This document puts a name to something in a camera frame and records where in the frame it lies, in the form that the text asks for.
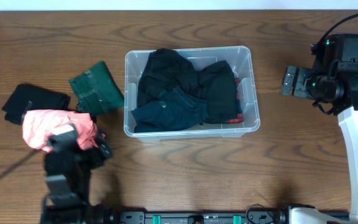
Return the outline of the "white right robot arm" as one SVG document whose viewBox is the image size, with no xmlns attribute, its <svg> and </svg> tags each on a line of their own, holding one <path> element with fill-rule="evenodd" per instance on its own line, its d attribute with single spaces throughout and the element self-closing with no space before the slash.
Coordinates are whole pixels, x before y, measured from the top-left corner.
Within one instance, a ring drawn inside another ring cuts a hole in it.
<svg viewBox="0 0 358 224">
<path fill-rule="evenodd" d="M 289 66 L 280 93 L 313 101 L 338 119 L 351 180 L 348 223 L 358 223 L 358 34 L 325 34 L 314 45 L 312 68 Z"/>
</svg>

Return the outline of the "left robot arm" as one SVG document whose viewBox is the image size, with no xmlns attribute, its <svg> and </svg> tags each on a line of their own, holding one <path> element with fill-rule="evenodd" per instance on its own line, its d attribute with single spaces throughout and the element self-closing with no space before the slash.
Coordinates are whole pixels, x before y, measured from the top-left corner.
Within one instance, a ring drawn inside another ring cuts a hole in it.
<svg viewBox="0 0 358 224">
<path fill-rule="evenodd" d="M 49 194 L 42 201 L 40 223 L 119 223 L 111 208 L 90 203 L 91 171 L 112 158 L 112 152 L 102 133 L 96 134 L 96 145 L 85 150 L 77 137 L 76 131 L 69 131 L 47 141 L 52 147 L 44 157 Z"/>
</svg>

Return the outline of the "salmon pink cloth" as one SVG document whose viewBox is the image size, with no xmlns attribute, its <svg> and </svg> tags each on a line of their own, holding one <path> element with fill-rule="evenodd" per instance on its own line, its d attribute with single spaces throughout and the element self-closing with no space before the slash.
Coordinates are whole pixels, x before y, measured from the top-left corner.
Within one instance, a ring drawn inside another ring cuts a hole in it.
<svg viewBox="0 0 358 224">
<path fill-rule="evenodd" d="M 106 135 L 99 132 L 90 114 L 64 110 L 28 111 L 22 123 L 22 138 L 32 149 L 51 152 L 53 148 L 48 145 L 51 136 L 74 130 L 76 139 L 69 143 L 76 144 L 83 151 L 98 148 L 106 140 Z"/>
</svg>

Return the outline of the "red black plaid cloth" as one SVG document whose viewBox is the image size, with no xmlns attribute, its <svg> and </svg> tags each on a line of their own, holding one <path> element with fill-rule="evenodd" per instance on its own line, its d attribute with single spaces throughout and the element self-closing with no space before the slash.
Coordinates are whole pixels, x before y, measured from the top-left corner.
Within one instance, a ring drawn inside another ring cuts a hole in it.
<svg viewBox="0 0 358 224">
<path fill-rule="evenodd" d="M 239 98 L 239 92 L 237 91 L 237 105 L 238 105 L 238 109 L 237 109 L 237 117 L 234 119 L 229 119 L 226 121 L 226 124 L 236 124 L 236 123 L 242 123 L 244 121 L 244 114 L 242 112 L 241 109 L 241 104 L 240 104 L 240 98 Z"/>
</svg>

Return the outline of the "black garment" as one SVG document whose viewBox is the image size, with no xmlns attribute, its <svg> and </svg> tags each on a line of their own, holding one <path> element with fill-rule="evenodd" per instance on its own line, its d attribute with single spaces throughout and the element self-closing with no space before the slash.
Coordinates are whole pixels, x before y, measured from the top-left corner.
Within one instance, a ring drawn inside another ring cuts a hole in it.
<svg viewBox="0 0 358 224">
<path fill-rule="evenodd" d="M 150 53 L 138 84 L 137 106 L 144 106 L 175 87 L 206 100 L 206 123 L 225 123 L 239 114 L 234 73 L 225 60 L 196 70 L 175 50 L 158 49 Z"/>
</svg>

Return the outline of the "dark navy cloth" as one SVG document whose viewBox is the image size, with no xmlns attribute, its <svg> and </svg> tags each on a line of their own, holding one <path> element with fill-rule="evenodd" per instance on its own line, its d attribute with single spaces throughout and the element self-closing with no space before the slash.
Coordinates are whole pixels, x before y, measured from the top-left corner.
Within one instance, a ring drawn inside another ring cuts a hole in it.
<svg viewBox="0 0 358 224">
<path fill-rule="evenodd" d="M 175 87 L 161 92 L 156 100 L 137 107 L 132 115 L 136 133 L 182 131 L 208 117 L 208 101 Z"/>
</svg>

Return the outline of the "dark green cloth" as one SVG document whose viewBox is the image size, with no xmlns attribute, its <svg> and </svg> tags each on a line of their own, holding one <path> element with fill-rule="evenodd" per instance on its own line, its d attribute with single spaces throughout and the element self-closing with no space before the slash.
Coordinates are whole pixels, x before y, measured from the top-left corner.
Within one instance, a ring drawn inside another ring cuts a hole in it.
<svg viewBox="0 0 358 224">
<path fill-rule="evenodd" d="M 99 116 L 124 106 L 124 96 L 104 61 L 70 79 L 69 84 L 78 99 L 76 110 L 80 113 Z"/>
</svg>

